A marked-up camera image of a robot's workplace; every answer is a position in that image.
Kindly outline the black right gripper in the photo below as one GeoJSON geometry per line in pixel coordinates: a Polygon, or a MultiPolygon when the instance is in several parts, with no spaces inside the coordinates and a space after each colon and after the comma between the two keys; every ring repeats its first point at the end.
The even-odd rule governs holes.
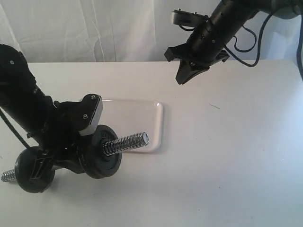
{"type": "Polygon", "coordinates": [[[229,54],[224,46],[230,40],[230,21],[204,21],[195,27],[186,44],[168,47],[164,53],[166,60],[180,60],[177,83],[184,85],[212,65],[227,61],[229,54]]]}

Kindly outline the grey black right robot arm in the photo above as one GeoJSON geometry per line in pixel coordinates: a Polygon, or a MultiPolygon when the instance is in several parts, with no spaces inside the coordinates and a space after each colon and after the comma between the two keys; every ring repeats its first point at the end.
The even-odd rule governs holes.
{"type": "Polygon", "coordinates": [[[261,40],[268,21],[273,16],[292,19],[302,14],[301,0],[222,0],[211,16],[176,9],[171,13],[172,24],[191,32],[191,35],[184,44],[169,47],[164,56],[169,62],[180,61],[176,74],[176,81],[180,85],[208,71],[212,65],[226,62],[229,56],[247,67],[255,67],[260,59],[261,40]],[[255,38],[258,44],[256,60],[249,64],[232,53],[227,44],[259,12],[265,12],[268,16],[259,36],[255,38]]]}

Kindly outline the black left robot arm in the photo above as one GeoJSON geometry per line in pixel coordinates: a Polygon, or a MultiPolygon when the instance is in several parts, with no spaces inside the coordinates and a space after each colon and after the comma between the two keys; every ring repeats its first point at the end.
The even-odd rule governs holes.
{"type": "Polygon", "coordinates": [[[38,179],[53,166],[86,173],[97,178],[91,145],[103,103],[96,94],[78,102],[53,102],[36,84],[24,55],[8,45],[0,47],[0,115],[7,125],[13,118],[33,138],[38,147],[26,147],[26,157],[33,161],[31,179],[38,179]]]}

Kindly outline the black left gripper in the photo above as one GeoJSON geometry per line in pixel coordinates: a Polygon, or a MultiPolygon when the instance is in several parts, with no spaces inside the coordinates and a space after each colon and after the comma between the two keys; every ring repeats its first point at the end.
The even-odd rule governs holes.
{"type": "Polygon", "coordinates": [[[76,174],[84,173],[72,147],[76,137],[79,102],[30,101],[28,112],[30,130],[28,137],[34,138],[39,148],[34,156],[31,181],[52,181],[54,166],[63,167],[76,174]]]}

